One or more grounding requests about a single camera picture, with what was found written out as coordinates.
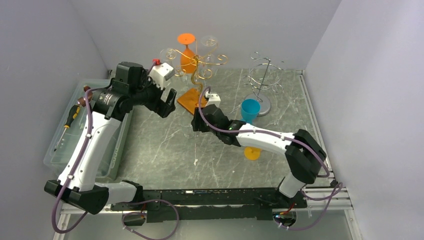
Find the gold wire glass rack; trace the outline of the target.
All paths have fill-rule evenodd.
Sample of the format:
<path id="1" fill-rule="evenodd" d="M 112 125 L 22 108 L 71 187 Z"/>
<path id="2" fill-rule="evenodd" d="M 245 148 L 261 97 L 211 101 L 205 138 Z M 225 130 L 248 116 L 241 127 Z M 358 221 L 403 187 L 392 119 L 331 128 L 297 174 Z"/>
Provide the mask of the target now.
<path id="1" fill-rule="evenodd" d="M 197 63 L 197 67 L 196 70 L 194 71 L 194 73 L 192 74 L 187 74 L 188 77 L 190 78 L 190 82 L 193 85 L 192 88 L 190 88 L 189 90 L 187 90 L 185 93 L 183 93 L 178 99 L 177 99 L 177 103 L 179 103 L 181 105 L 181 107 L 183 107 L 187 112 L 189 112 L 191 115 L 194 114 L 195 112 L 195 108 L 196 107 L 206 107 L 206 103 L 207 100 L 205 99 L 205 97 L 203 96 L 201 98 L 201 100 L 199 100 L 199 97 L 201 96 L 201 92 L 204 89 L 204 84 L 202 83 L 202 80 L 207 80 L 210 79 L 214 73 L 208 77 L 208 78 L 203 78 L 200 76 L 200 62 L 201 59 L 203 58 L 202 55 L 198 54 L 198 43 L 196 40 L 196 43 L 193 43 L 189 46 L 189 48 L 195 52 L 195 61 Z M 180 53 L 180 60 L 181 60 L 181 53 L 184 51 L 180 51 L 178 49 L 175 49 L 178 53 Z M 215 67 L 216 66 L 222 66 L 225 65 L 228 62 L 228 57 L 224 54 L 220 54 L 218 56 L 215 56 Z"/>

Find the clear small glass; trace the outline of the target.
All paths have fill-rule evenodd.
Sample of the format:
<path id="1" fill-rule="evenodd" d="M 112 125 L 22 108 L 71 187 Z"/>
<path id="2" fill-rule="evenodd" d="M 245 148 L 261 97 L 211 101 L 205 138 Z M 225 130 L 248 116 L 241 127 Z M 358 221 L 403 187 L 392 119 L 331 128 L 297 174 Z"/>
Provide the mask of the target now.
<path id="1" fill-rule="evenodd" d="M 196 135 L 196 133 L 191 128 L 184 128 L 182 132 L 183 135 L 188 139 L 193 138 Z"/>

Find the clear wine glass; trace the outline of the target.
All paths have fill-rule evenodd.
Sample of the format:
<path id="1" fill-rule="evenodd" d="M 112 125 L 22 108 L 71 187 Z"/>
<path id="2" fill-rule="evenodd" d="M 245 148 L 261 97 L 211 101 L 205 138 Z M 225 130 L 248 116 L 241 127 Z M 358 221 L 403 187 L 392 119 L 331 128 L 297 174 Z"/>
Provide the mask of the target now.
<path id="1" fill-rule="evenodd" d="M 214 72 L 214 63 L 216 58 L 213 52 L 218 46 L 218 39 L 213 35 L 207 35 L 204 36 L 200 42 L 204 46 L 206 53 L 202 55 L 202 59 L 199 64 L 199 75 L 206 79 Z"/>

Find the clear pink tinted glass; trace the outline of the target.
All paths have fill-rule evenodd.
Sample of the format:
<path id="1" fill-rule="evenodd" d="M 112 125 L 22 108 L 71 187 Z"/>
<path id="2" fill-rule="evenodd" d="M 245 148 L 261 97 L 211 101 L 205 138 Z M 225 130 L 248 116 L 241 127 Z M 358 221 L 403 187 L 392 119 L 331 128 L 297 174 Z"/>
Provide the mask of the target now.
<path id="1" fill-rule="evenodd" d="M 160 61 L 162 63 L 167 63 L 174 69 L 174 75 L 165 82 L 166 87 L 170 86 L 171 83 L 174 82 L 180 81 L 186 83 L 188 80 L 188 74 L 182 69 L 181 64 L 179 63 L 180 56 L 181 54 L 173 48 L 164 48 L 160 51 Z"/>

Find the orange plastic goblet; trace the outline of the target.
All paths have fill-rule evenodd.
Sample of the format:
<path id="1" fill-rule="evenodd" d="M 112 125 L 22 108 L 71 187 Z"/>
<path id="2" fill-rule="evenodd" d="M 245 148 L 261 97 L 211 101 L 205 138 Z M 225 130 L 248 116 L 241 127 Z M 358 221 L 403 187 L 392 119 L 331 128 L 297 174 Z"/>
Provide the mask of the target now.
<path id="1" fill-rule="evenodd" d="M 182 33 L 177 37 L 177 41 L 185 47 L 181 53 L 180 68 L 184 74 L 193 74 L 197 62 L 195 60 L 196 54 L 190 49 L 190 45 L 196 43 L 196 37 L 192 33 Z"/>

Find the yellow plastic goblet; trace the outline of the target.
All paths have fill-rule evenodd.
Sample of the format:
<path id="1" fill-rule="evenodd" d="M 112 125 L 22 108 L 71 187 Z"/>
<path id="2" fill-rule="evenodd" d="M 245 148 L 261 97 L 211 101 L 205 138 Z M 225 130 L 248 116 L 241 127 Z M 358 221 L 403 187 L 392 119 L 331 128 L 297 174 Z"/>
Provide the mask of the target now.
<path id="1" fill-rule="evenodd" d="M 245 147 L 244 148 L 244 156 L 251 161 L 257 160 L 261 155 L 261 149 L 257 147 Z"/>

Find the clear plastic storage box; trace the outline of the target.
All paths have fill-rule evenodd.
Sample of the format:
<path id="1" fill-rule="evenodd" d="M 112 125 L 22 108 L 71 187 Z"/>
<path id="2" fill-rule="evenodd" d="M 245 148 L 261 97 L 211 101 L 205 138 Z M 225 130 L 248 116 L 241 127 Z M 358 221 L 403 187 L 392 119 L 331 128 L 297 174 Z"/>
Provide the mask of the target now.
<path id="1" fill-rule="evenodd" d="M 69 103 L 62 114 L 59 126 L 56 128 L 54 136 L 43 159 L 44 165 L 46 165 L 56 176 L 62 173 L 67 166 L 84 131 L 86 123 L 87 111 L 82 107 L 79 114 L 71 124 L 70 129 L 63 132 L 64 122 L 66 121 L 70 108 L 76 105 L 77 100 L 84 95 L 84 86 L 100 88 L 105 87 L 108 84 L 109 80 L 107 79 L 82 79 L 73 91 Z M 114 181 L 116 179 L 132 115 L 132 113 L 128 113 L 124 117 L 120 127 L 107 142 L 108 145 L 106 147 L 106 151 L 103 154 L 97 170 L 97 182 Z"/>

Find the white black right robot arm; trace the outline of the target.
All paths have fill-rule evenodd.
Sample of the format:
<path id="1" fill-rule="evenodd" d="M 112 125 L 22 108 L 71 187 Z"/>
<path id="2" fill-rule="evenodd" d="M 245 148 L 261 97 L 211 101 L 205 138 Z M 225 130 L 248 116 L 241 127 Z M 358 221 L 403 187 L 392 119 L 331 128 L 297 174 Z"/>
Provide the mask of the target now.
<path id="1" fill-rule="evenodd" d="M 285 157 L 290 172 L 281 180 L 275 194 L 276 203 L 287 208 L 295 201 L 295 195 L 306 185 L 313 184 L 325 171 L 326 152 L 304 129 L 295 133 L 271 131 L 254 126 L 243 120 L 230 120 L 214 104 L 196 107 L 191 126 L 195 132 L 211 132 L 221 142 L 230 146 L 253 147 Z"/>

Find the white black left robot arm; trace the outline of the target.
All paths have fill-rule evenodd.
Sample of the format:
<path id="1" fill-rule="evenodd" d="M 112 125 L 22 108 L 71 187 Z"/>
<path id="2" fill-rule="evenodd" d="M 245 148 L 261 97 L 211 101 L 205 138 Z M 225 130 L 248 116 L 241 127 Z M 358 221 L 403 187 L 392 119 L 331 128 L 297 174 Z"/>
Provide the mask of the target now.
<path id="1" fill-rule="evenodd" d="M 98 168 L 110 140 L 135 106 L 145 106 L 161 118 L 176 108 L 177 92 L 171 89 L 162 100 L 165 82 L 175 74 L 166 62 L 150 69 L 134 62 L 121 62 L 109 85 L 89 89 L 84 130 L 75 150 L 56 180 L 48 180 L 44 191 L 58 202 L 65 202 L 89 214 L 98 214 L 106 205 L 124 203 L 137 210 L 144 203 L 143 187 L 123 180 L 119 183 L 97 183 Z"/>

